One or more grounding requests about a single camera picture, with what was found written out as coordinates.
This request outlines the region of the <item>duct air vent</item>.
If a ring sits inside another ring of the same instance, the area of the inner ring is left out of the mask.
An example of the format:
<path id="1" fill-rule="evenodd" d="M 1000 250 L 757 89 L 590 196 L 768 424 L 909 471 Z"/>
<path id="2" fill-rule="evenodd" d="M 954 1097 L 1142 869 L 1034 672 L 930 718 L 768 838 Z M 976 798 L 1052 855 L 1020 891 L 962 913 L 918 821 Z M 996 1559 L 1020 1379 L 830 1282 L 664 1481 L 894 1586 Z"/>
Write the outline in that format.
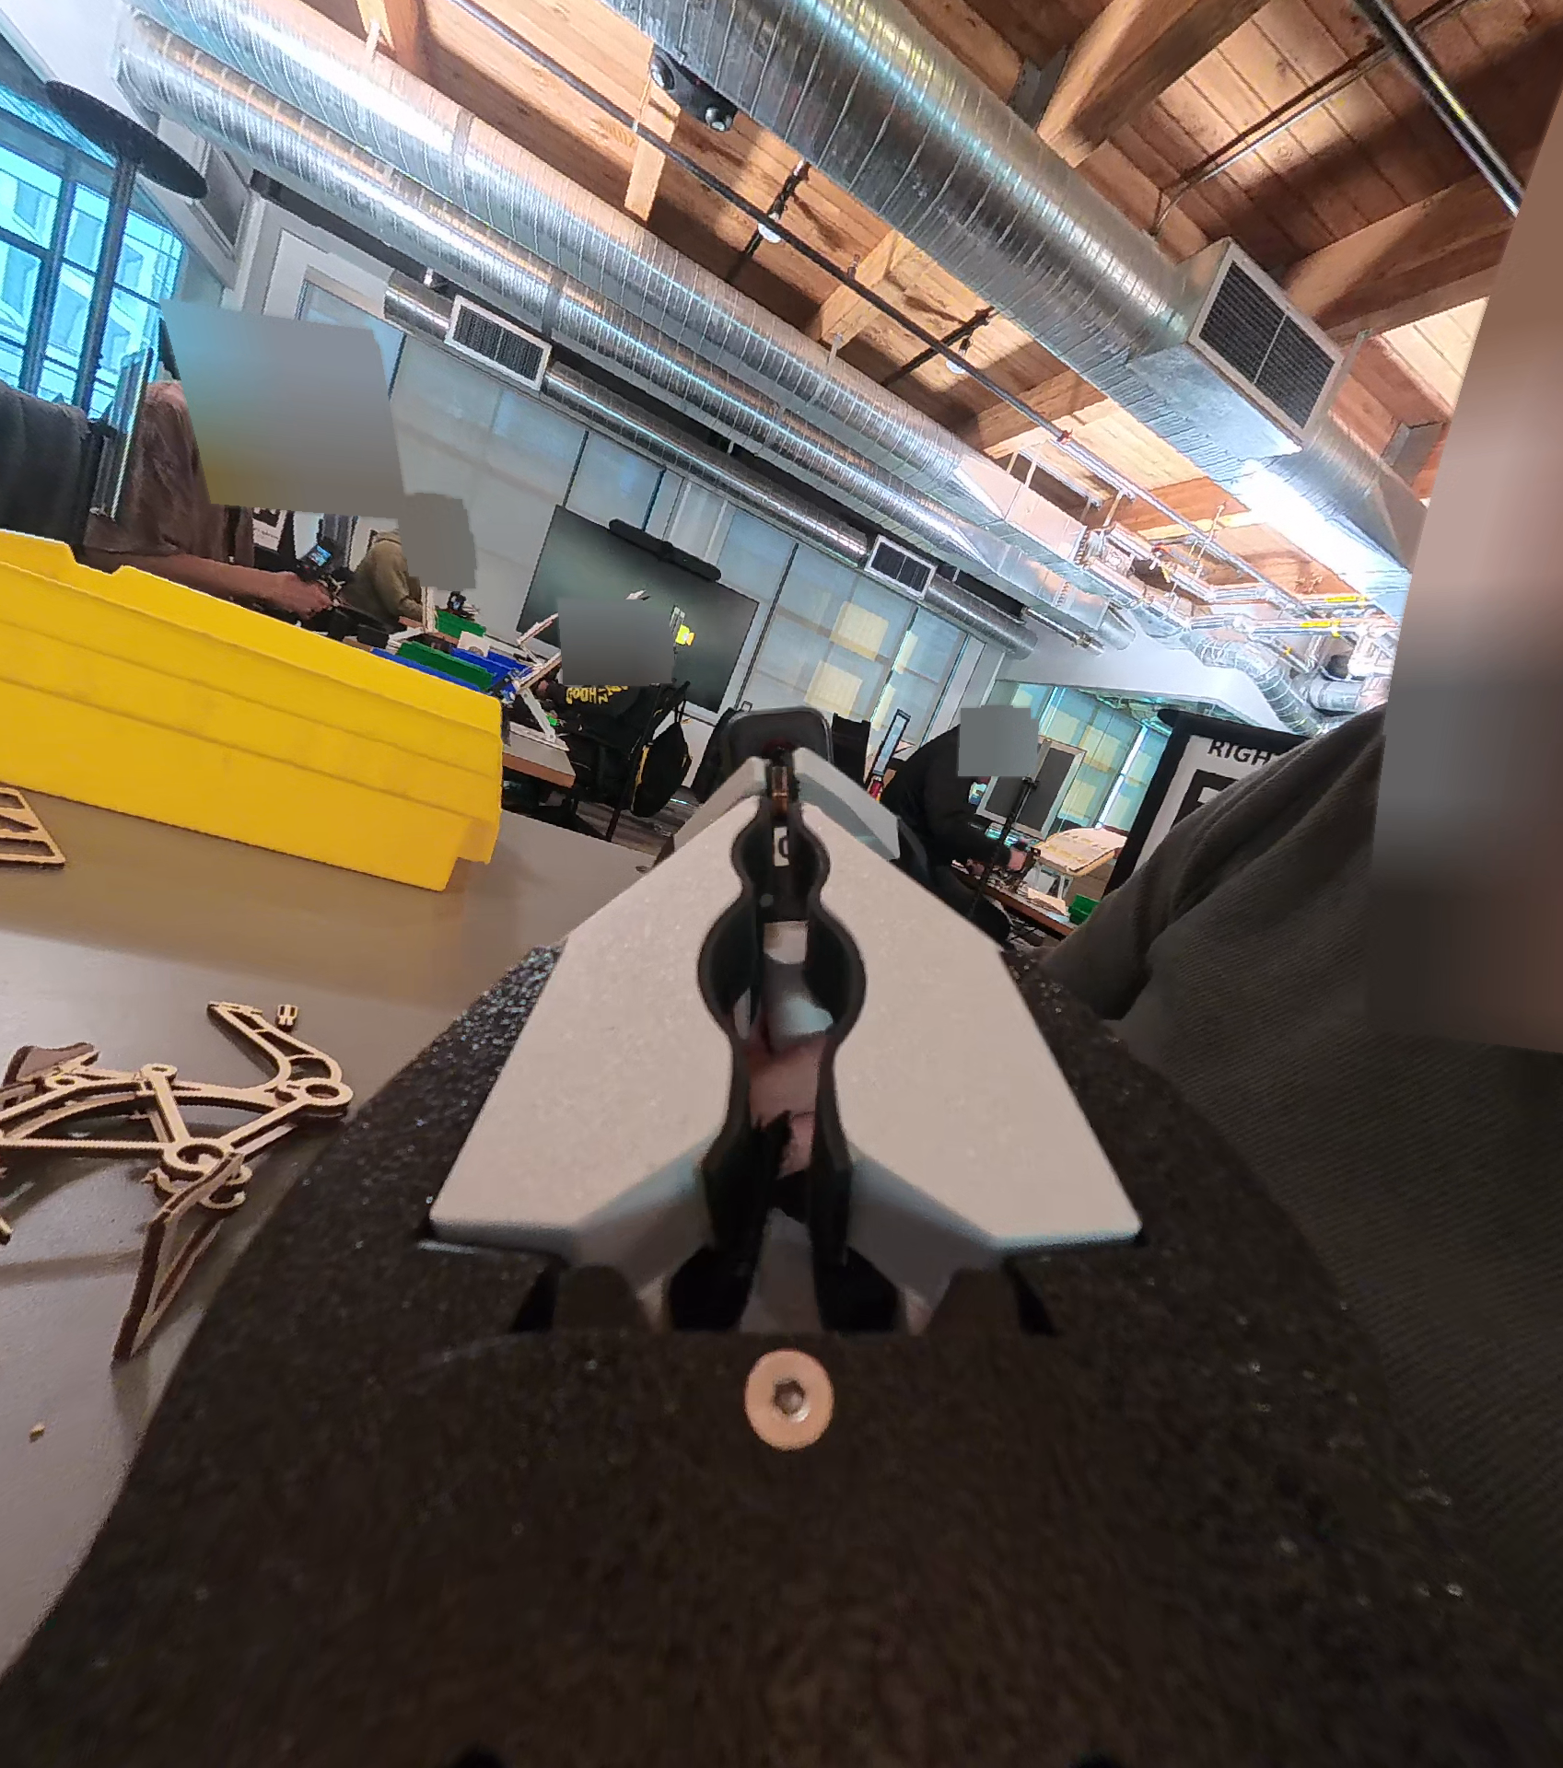
<path id="1" fill-rule="evenodd" d="M 1293 305 L 1278 281 L 1231 238 L 1185 264 L 1191 316 L 1185 346 L 1274 432 L 1270 456 L 1307 444 L 1335 395 L 1344 352 Z"/>

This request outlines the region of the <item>black floor lamp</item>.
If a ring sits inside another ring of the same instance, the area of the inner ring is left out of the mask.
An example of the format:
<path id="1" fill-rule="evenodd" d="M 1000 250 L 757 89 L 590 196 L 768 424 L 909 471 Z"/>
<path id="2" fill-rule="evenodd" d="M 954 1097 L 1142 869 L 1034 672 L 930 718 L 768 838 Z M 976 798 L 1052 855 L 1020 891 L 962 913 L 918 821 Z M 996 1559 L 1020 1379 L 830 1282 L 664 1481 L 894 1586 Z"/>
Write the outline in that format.
<path id="1" fill-rule="evenodd" d="M 124 111 L 114 110 L 98 97 L 53 79 L 46 83 L 46 95 L 53 110 L 70 127 L 76 127 L 92 146 L 114 158 L 114 184 L 106 201 L 106 228 L 89 293 L 85 337 L 79 353 L 79 379 L 72 395 L 72 405 L 85 415 L 92 415 L 106 318 L 135 177 L 143 177 L 145 182 L 187 201 L 204 201 L 206 179 L 192 161 L 173 151 L 171 145 L 162 145 L 145 127 L 128 120 Z"/>

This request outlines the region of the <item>long silver air duct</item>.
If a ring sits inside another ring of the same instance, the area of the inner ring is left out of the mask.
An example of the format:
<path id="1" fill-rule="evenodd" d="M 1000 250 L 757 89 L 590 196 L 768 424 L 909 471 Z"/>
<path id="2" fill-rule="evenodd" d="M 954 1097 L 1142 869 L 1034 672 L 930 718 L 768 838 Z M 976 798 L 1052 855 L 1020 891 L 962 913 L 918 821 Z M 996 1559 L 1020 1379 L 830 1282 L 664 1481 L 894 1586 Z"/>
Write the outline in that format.
<path id="1" fill-rule="evenodd" d="M 1149 630 L 1132 586 L 1077 561 L 1075 520 L 305 5 L 138 4 L 116 71 L 140 107 L 943 563 L 1110 650 Z"/>

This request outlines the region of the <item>black wall screen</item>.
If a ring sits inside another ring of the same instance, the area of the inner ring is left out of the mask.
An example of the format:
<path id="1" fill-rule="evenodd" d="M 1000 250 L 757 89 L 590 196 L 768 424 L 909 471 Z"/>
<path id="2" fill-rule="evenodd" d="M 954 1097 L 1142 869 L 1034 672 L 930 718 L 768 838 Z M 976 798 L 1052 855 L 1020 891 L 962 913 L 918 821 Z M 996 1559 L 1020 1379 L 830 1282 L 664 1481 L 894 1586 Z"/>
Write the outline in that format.
<path id="1" fill-rule="evenodd" d="M 666 540 L 566 509 L 547 537 L 518 617 L 563 654 L 566 688 L 685 688 L 717 710 L 755 621 L 755 602 L 721 571 Z"/>

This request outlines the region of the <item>person's right hand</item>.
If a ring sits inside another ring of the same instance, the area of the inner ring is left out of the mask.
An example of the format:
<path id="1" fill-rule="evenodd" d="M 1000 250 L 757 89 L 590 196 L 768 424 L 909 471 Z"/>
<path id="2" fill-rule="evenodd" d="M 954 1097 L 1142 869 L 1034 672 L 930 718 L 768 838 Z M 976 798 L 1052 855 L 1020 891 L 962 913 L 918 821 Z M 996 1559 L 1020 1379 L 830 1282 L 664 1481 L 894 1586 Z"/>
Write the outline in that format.
<path id="1" fill-rule="evenodd" d="M 826 1034 L 815 1034 L 772 1048 L 768 1028 L 755 1028 L 748 1040 L 750 1122 L 768 1129 L 777 1119 L 788 1119 L 788 1141 L 779 1154 L 779 1176 L 786 1178 L 810 1164 L 826 1044 Z"/>

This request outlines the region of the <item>person's torso in olive sweater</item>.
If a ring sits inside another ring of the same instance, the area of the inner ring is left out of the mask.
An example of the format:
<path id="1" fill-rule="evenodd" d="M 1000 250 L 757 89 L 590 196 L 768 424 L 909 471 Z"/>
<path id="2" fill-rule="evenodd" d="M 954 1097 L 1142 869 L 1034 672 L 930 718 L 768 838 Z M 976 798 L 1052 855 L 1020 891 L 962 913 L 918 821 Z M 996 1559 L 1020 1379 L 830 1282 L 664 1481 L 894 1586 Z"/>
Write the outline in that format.
<path id="1" fill-rule="evenodd" d="M 1303 1227 L 1563 1679 L 1563 1056 L 1378 1034 L 1344 1001 L 1142 992 L 1115 1032 Z"/>

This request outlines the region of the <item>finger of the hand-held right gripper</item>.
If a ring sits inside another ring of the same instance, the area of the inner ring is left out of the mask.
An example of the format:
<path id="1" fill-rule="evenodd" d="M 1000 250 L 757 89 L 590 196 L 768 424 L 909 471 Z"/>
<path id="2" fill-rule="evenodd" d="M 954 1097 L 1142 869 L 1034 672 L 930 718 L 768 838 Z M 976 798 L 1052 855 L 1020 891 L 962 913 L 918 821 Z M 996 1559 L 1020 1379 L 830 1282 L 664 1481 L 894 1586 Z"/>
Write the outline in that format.
<path id="1" fill-rule="evenodd" d="M 793 775 L 798 784 L 798 798 L 802 805 L 820 811 L 830 824 L 842 829 L 847 836 L 878 851 L 889 864 L 902 859 L 899 821 L 892 811 L 854 780 L 847 780 L 832 764 L 820 756 L 793 756 Z"/>
<path id="2" fill-rule="evenodd" d="M 768 771 L 730 771 L 726 779 L 695 809 L 685 824 L 664 838 L 659 856 L 676 855 L 685 845 L 704 835 L 717 818 L 736 805 L 768 793 Z"/>

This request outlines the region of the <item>wide silver air duct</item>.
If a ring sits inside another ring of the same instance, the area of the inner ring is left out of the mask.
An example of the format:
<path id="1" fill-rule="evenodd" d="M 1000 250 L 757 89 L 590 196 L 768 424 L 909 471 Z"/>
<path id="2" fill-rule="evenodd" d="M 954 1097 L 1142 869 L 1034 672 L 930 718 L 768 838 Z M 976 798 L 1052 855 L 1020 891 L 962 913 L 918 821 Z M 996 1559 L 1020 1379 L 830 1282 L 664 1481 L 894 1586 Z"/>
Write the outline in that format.
<path id="1" fill-rule="evenodd" d="M 902 5 L 621 12 L 1250 513 L 1402 615 L 1426 519 L 1412 489 L 1330 413 L 1298 453 L 1270 456 L 1278 434 L 1185 346 L 1185 265 Z"/>

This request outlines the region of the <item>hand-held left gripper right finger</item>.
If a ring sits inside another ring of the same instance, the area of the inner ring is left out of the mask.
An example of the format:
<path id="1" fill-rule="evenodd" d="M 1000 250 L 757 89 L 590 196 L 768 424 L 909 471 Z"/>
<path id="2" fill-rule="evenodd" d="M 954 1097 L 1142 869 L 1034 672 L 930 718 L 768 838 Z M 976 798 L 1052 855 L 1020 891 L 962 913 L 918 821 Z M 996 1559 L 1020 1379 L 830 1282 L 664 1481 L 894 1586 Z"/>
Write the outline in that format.
<path id="1" fill-rule="evenodd" d="M 802 829 L 863 980 L 830 1061 L 851 1249 L 936 1307 L 957 1270 L 1132 1244 L 1142 1217 L 1000 948 L 822 809 L 806 805 Z"/>

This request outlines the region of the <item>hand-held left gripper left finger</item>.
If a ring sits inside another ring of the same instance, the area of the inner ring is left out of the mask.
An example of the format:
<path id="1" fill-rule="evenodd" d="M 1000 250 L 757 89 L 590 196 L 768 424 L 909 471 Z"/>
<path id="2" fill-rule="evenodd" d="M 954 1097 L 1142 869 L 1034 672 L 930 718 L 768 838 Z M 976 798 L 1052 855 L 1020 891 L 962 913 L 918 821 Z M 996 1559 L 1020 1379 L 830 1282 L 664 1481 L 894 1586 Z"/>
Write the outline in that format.
<path id="1" fill-rule="evenodd" d="M 739 1095 L 763 910 L 734 869 L 760 798 L 566 939 L 432 1205 L 442 1245 L 527 1250 L 666 1285 L 701 1249 L 760 1266 L 763 1136 Z"/>

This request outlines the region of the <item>black and white sign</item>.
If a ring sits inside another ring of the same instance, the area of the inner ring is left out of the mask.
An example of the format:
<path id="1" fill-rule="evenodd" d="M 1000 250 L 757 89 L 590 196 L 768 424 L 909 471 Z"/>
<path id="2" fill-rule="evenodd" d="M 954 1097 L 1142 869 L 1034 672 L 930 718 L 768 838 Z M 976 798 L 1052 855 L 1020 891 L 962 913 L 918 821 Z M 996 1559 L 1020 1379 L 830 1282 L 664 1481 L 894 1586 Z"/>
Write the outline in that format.
<path id="1" fill-rule="evenodd" d="M 1161 710 L 1158 723 L 1166 726 L 1168 739 L 1125 831 L 1123 850 L 1115 855 L 1105 894 L 1115 891 L 1191 811 L 1205 809 L 1217 793 L 1254 775 L 1306 740 L 1190 710 Z"/>

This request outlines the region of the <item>wooden model frame assembly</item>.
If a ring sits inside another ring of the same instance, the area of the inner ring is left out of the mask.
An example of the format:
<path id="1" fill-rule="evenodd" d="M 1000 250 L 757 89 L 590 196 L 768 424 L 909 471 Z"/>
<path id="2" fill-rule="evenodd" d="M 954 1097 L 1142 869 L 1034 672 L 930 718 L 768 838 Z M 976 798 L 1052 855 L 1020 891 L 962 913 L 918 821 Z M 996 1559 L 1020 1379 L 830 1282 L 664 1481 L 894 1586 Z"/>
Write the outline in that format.
<path id="1" fill-rule="evenodd" d="M 206 1016 L 262 1074 L 231 1086 L 171 1063 L 110 1069 L 80 1040 L 18 1048 L 0 1078 L 0 1181 L 32 1158 L 149 1164 L 157 1207 L 114 1361 L 130 1360 L 169 1314 L 220 1226 L 244 1205 L 262 1152 L 353 1105 L 337 1061 L 297 1028 L 281 1034 L 272 1013 L 221 1001 Z M 10 1240 L 0 1212 L 0 1245 Z"/>

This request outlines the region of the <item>yellow plastic bin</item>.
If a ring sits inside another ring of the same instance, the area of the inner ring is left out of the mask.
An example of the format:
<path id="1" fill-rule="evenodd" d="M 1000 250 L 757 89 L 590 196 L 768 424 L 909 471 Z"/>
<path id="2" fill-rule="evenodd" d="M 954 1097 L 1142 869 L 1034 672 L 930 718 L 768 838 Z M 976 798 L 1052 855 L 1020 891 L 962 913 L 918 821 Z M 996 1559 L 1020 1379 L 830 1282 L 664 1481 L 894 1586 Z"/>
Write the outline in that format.
<path id="1" fill-rule="evenodd" d="M 0 531 L 0 784 L 443 891 L 491 859 L 491 698 Z"/>

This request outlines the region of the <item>blue plastic bin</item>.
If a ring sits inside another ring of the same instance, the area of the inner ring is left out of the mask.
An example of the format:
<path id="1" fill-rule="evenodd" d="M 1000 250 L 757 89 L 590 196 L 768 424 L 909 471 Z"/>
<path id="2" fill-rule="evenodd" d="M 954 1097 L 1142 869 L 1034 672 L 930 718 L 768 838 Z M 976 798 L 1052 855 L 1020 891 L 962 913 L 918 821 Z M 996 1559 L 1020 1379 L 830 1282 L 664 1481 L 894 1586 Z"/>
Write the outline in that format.
<path id="1" fill-rule="evenodd" d="M 508 698 L 518 691 L 520 680 L 520 668 L 515 663 L 503 656 L 483 656 L 474 651 L 438 651 L 421 645 L 406 645 L 397 651 L 382 646 L 373 654 L 416 670 L 419 675 L 452 680 L 460 688 L 469 688 L 479 696 Z"/>

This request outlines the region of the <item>person's right forearm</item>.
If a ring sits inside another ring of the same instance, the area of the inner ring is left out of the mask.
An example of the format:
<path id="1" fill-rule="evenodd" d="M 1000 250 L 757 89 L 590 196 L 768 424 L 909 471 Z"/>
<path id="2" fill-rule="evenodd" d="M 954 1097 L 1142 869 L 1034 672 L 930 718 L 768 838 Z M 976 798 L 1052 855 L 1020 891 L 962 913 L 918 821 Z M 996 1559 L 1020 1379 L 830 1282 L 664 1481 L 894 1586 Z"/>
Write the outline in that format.
<path id="1" fill-rule="evenodd" d="M 1380 706 L 1360 713 L 1190 814 L 1037 972 L 1118 1020 L 1150 980 L 1150 948 L 1176 931 L 1197 933 L 1201 913 L 1320 931 L 1325 890 L 1368 864 L 1384 726 Z"/>

